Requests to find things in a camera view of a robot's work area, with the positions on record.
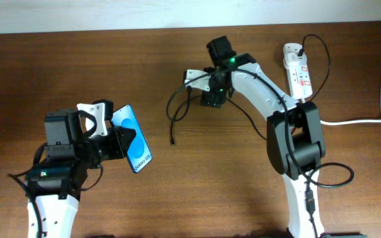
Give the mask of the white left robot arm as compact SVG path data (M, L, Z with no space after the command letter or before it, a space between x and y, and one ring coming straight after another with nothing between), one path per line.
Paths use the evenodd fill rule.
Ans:
M96 122L95 116L78 109L47 113L46 144L26 173L28 189L28 236L70 237L87 171L106 160L126 157L136 131L121 126L98 135L97 127L81 127L81 118Z

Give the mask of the blue Galaxy smartphone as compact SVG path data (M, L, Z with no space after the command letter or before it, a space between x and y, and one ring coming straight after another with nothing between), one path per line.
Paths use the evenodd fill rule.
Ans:
M113 112L110 121L113 126L135 130L136 136L127 152L127 160L134 173L139 173L153 159L143 131L130 104L126 104Z

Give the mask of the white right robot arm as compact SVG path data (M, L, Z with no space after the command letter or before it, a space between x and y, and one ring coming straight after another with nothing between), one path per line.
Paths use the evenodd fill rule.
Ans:
M320 237L317 189L325 142L319 111L277 87L248 53L237 54L226 36L206 45L213 67L201 86L203 106L221 107L233 92L241 93L267 123L267 155L285 183L291 237Z

